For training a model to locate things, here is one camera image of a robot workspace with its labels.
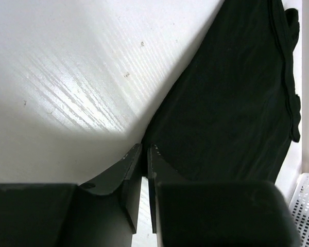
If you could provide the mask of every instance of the black cloth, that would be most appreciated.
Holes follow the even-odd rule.
[[[193,181],[275,181],[300,134],[293,49],[298,12],[280,0],[226,0],[144,138]]]

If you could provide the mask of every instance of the clothing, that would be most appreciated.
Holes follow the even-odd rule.
[[[300,133],[298,13],[280,0],[226,0],[144,138],[192,181],[274,182]]]

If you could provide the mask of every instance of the perforated white basket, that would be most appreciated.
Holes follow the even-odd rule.
[[[289,209],[300,233],[302,247],[309,247],[309,173],[300,176]]]

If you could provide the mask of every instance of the white basket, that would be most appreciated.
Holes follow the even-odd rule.
[[[309,247],[309,173],[300,176],[289,210],[300,233],[302,247]]]

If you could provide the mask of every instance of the folded garment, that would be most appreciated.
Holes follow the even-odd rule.
[[[144,155],[155,144],[193,181],[274,182],[300,139],[298,36],[298,12],[285,12],[281,0],[226,0],[152,118]]]

